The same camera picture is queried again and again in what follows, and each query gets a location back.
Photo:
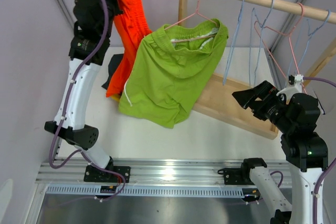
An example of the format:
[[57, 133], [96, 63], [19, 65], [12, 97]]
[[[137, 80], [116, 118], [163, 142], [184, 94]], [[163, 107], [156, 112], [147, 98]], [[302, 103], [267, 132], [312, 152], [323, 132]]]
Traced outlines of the lime green shorts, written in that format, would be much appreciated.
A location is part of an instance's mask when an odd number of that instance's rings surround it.
[[228, 28], [218, 19], [193, 28], [165, 24], [140, 43], [119, 112], [165, 128], [185, 121], [218, 66]]

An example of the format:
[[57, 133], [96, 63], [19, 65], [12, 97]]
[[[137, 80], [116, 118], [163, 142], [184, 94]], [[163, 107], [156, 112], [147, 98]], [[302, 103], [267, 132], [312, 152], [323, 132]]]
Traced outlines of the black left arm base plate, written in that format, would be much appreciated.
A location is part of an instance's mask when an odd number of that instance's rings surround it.
[[[125, 182], [128, 183], [131, 175], [130, 166], [113, 166], [113, 172], [122, 175], [125, 178]], [[116, 175], [111, 173], [103, 172], [91, 165], [86, 167], [86, 171], [83, 178], [84, 182], [90, 183], [117, 183], [122, 182], [121, 178], [117, 178]]]

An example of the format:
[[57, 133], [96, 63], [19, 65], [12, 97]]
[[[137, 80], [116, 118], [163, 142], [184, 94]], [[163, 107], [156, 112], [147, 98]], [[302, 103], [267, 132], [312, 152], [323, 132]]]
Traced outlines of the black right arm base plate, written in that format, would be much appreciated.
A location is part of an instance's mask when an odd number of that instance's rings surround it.
[[254, 185], [249, 176], [249, 167], [222, 168], [217, 171], [223, 176], [225, 185]]

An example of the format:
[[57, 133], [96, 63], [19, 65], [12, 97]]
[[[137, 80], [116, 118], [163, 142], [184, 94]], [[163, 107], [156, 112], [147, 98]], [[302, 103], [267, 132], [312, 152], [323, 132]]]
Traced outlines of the orange shorts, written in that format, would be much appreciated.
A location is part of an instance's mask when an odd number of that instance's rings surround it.
[[118, 4], [123, 13], [114, 18], [114, 24], [123, 43], [124, 55], [110, 80], [107, 98], [122, 93], [132, 71], [139, 45], [142, 39], [152, 32], [147, 24], [142, 0], [118, 0]]

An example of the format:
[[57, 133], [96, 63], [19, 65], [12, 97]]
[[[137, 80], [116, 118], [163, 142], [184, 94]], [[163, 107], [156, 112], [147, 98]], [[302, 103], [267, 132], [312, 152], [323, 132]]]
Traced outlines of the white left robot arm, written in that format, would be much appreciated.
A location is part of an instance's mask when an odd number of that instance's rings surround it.
[[91, 90], [110, 46], [114, 17], [122, 14], [118, 0], [75, 0], [73, 39], [69, 50], [69, 73], [60, 108], [45, 131], [54, 138], [49, 164], [54, 169], [54, 149], [60, 138], [75, 147], [93, 168], [95, 175], [108, 182], [116, 175], [113, 159], [97, 144], [99, 130], [85, 123]]

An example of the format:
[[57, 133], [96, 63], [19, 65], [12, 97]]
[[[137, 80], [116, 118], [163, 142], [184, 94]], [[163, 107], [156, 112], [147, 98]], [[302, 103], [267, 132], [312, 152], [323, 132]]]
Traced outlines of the dark navy shorts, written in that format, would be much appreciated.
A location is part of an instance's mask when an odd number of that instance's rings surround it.
[[124, 54], [114, 54], [108, 64], [108, 77], [106, 82], [101, 86], [105, 90], [108, 89], [110, 81], [112, 79], [113, 74], [116, 72], [118, 66], [120, 65]]

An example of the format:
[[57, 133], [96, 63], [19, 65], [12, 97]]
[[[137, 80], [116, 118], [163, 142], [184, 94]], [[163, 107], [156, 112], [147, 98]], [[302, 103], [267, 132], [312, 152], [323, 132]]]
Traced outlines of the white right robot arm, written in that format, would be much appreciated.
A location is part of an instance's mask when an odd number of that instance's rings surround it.
[[270, 223], [323, 223], [323, 180], [329, 171], [328, 147], [315, 132], [321, 114], [317, 98], [303, 90], [301, 81], [278, 90], [270, 82], [232, 96], [254, 117], [270, 121], [281, 133], [281, 149], [289, 164], [292, 202], [288, 203], [273, 181], [262, 158], [246, 158], [235, 171], [246, 184], [259, 190], [270, 213]]

